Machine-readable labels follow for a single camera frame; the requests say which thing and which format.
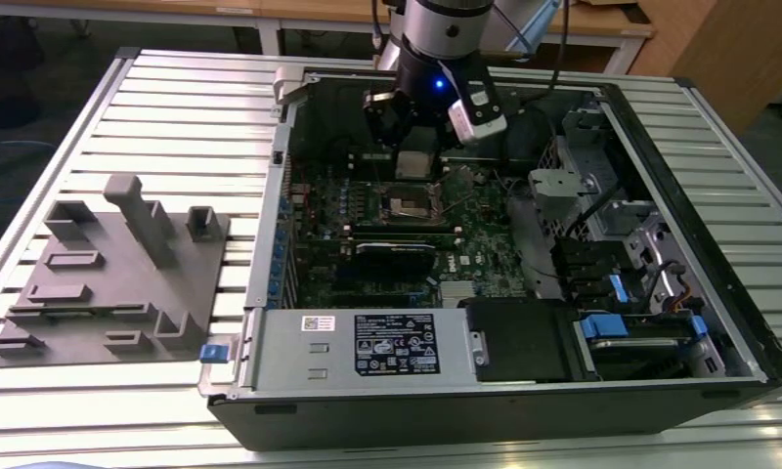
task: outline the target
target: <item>blue tab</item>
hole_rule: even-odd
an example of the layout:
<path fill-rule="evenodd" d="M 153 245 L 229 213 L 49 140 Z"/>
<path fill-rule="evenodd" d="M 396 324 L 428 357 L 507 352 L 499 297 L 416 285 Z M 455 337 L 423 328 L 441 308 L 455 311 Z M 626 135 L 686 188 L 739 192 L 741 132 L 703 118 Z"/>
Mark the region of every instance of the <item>blue tab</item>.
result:
<path fill-rule="evenodd" d="M 695 332 L 695 338 L 702 339 L 706 336 L 706 322 L 701 316 L 693 316 L 690 319 L 693 325 L 693 331 Z"/>
<path fill-rule="evenodd" d="M 620 315 L 590 315 L 580 320 L 586 339 L 604 337 L 628 337 L 628 329 Z"/>
<path fill-rule="evenodd" d="M 579 321 L 579 326 L 583 329 L 583 336 L 586 339 L 592 339 L 596 336 L 596 328 L 590 318 Z"/>
<path fill-rule="evenodd" d="M 614 293 L 616 293 L 616 301 L 620 303 L 628 303 L 628 293 L 626 292 L 626 287 L 623 286 L 623 281 L 620 280 L 620 276 L 611 275 L 608 276 L 611 280 L 611 286 L 614 287 Z"/>
<path fill-rule="evenodd" d="M 198 349 L 198 361 L 201 363 L 228 363 L 229 346 L 228 345 L 202 345 Z"/>

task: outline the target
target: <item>black plastic part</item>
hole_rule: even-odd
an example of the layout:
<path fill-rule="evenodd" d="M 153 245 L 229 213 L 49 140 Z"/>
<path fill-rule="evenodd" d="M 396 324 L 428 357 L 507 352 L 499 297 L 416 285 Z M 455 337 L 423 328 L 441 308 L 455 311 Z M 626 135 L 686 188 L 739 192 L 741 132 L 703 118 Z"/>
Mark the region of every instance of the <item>black plastic part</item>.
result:
<path fill-rule="evenodd" d="M 631 303 L 619 301 L 610 276 L 619 276 L 628 298 L 642 299 L 642 275 L 635 270 L 622 241 L 559 238 L 550 255 L 556 276 L 562 278 L 562 289 L 576 308 L 628 312 Z"/>
<path fill-rule="evenodd" d="M 634 24 L 651 24 L 648 16 L 642 10 L 640 5 L 638 5 L 636 3 L 620 5 L 619 9 L 623 11 L 623 14 L 626 15 L 626 20 L 628 20 Z"/>
<path fill-rule="evenodd" d="M 490 8 L 492 8 L 491 3 L 488 3 L 480 7 L 475 7 L 475 8 L 449 8 L 449 7 L 440 5 L 437 3 L 432 3 L 428 0 L 415 0 L 415 1 L 420 5 L 423 5 L 427 10 L 431 10 L 437 15 L 443 15 L 444 17 L 452 17 L 452 18 L 479 17 L 490 10 Z"/>
<path fill-rule="evenodd" d="M 479 298 L 467 302 L 469 331 L 479 332 L 487 362 L 480 382 L 586 380 L 572 327 L 578 313 L 559 300 Z"/>
<path fill-rule="evenodd" d="M 749 402 L 766 388 L 761 383 L 693 384 L 682 380 L 674 385 L 590 391 L 236 401 L 213 396 L 208 410 L 250 450 L 393 448 L 654 434 Z M 417 425 L 412 425 L 412 415 Z"/>
<path fill-rule="evenodd" d="M 689 78 L 686 76 L 675 76 L 674 80 L 675 84 L 682 88 L 697 88 L 693 78 Z"/>
<path fill-rule="evenodd" d="M 136 59 L 141 54 L 141 47 L 120 47 L 116 59 Z"/>

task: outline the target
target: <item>wooden table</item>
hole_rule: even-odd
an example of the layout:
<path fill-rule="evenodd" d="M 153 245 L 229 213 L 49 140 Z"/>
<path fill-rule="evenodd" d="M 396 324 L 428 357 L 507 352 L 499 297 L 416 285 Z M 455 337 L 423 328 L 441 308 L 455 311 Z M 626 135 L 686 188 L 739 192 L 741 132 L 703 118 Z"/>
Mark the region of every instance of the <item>wooden table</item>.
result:
<path fill-rule="evenodd" d="M 284 29 L 371 32 L 368 0 L 0 0 L 0 15 L 254 27 L 266 56 L 281 55 Z M 619 9 L 583 4 L 572 6 L 570 26 L 570 44 L 614 49 L 604 68 L 614 74 L 628 71 L 654 33 L 651 25 L 628 22 Z M 560 32 L 562 12 L 542 42 L 558 44 Z"/>

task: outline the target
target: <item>aluminum extrusion table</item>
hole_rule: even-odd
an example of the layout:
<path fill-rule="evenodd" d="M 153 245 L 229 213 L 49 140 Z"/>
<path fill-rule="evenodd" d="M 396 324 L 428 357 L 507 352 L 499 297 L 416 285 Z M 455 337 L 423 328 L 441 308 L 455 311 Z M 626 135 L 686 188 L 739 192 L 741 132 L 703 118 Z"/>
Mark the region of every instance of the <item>aluminum extrusion table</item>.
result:
<path fill-rule="evenodd" d="M 273 71 L 281 64 L 368 68 L 341 60 L 128 51 L 113 62 L 0 241 L 0 330 L 47 231 L 53 200 L 101 196 L 109 174 L 140 174 L 168 211 L 210 205 L 232 216 L 212 336 L 240 331 L 266 156 Z M 494 69 L 496 76 L 546 72 Z M 782 195 L 694 88 L 666 78 L 614 81 L 782 342 Z M 254 453 L 205 409 L 196 383 L 226 367 L 198 362 L 0 369 L 0 468 L 38 461 L 106 467 L 686 468 L 782 467 L 782 400 L 722 410 L 659 435 L 519 444 Z"/>

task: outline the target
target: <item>black cable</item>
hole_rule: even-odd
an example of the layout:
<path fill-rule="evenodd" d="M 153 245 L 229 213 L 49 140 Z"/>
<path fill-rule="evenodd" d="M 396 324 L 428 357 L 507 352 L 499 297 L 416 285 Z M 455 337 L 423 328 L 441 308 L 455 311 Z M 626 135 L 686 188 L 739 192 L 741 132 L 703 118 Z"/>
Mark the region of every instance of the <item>black cable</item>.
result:
<path fill-rule="evenodd" d="M 373 43 L 373 49 L 376 52 L 381 50 L 381 27 L 379 27 L 379 0 L 369 1 L 369 15 L 373 22 L 373 33 L 371 34 L 371 42 Z"/>
<path fill-rule="evenodd" d="M 562 36 L 559 38 L 559 51 L 556 53 L 556 63 L 552 66 L 552 75 L 550 75 L 550 83 L 547 84 L 547 88 L 544 89 L 544 91 L 538 93 L 535 96 L 527 98 L 524 100 L 524 103 L 544 98 L 552 92 L 559 81 L 559 71 L 562 70 L 562 62 L 564 61 L 564 47 L 568 44 L 568 29 L 571 23 L 571 0 L 562 1 L 564 2 L 564 6 L 562 8 Z"/>
<path fill-rule="evenodd" d="M 686 268 L 680 265 L 680 263 L 675 260 L 675 259 L 666 259 L 659 266 L 656 266 L 656 270 L 654 271 L 654 274 L 651 275 L 651 279 L 648 280 L 648 284 L 646 286 L 644 289 L 644 296 L 640 299 L 640 302 L 638 303 L 638 305 L 634 307 L 634 313 L 626 316 L 651 316 L 648 314 L 646 314 L 644 312 L 648 309 L 648 304 L 651 303 L 651 295 L 654 294 L 654 288 L 656 287 L 656 283 L 660 280 L 660 274 L 663 273 L 663 271 L 666 269 L 668 269 L 670 266 L 678 264 L 680 266 L 680 268 L 683 270 L 679 269 L 679 271 L 676 272 L 676 275 L 682 274 L 683 271 L 686 270 Z"/>
<path fill-rule="evenodd" d="M 555 278 L 556 280 L 563 280 L 563 278 L 560 278 L 559 276 L 555 276 L 555 275 L 552 275 L 552 274 L 548 274 L 546 271 L 540 270 L 539 268 L 536 268 L 535 266 L 532 266 L 530 263 L 524 263 L 524 265 L 526 265 L 527 267 L 530 267 L 530 268 L 531 268 L 531 270 L 532 270 L 532 271 L 534 271 L 536 274 L 539 274 L 540 276 L 551 277 L 551 278 Z"/>
<path fill-rule="evenodd" d="M 568 229 L 564 231 L 564 237 L 568 237 L 571 235 L 579 223 L 587 220 L 587 217 L 590 217 L 594 214 L 594 212 L 599 210 L 606 203 L 608 203 L 608 200 L 611 200 L 611 197 L 622 187 L 623 184 L 618 180 L 616 183 L 614 183 L 614 186 L 611 186 L 606 190 L 606 192 L 603 192 L 599 195 L 599 198 L 596 199 L 594 204 L 587 208 L 587 210 L 583 213 L 579 214 L 579 217 L 576 217 L 576 220 L 574 220 L 574 223 L 571 223 L 571 225 L 568 226 Z"/>
<path fill-rule="evenodd" d="M 512 29 L 512 32 L 516 35 L 516 39 L 519 39 L 519 42 L 524 46 L 524 54 L 526 54 L 527 58 L 532 57 L 532 45 L 531 45 L 531 42 L 527 40 L 527 38 L 524 37 L 524 35 L 519 31 L 519 29 L 516 28 L 516 26 L 514 25 L 514 23 L 507 18 L 507 15 L 504 15 L 504 12 L 500 11 L 500 8 L 498 8 L 498 5 L 495 5 L 494 3 L 492 3 L 492 10 L 495 11 L 495 15 L 498 15 L 498 18 L 500 18 L 500 20 L 504 22 L 504 24 L 507 24 L 507 27 L 510 29 Z"/>

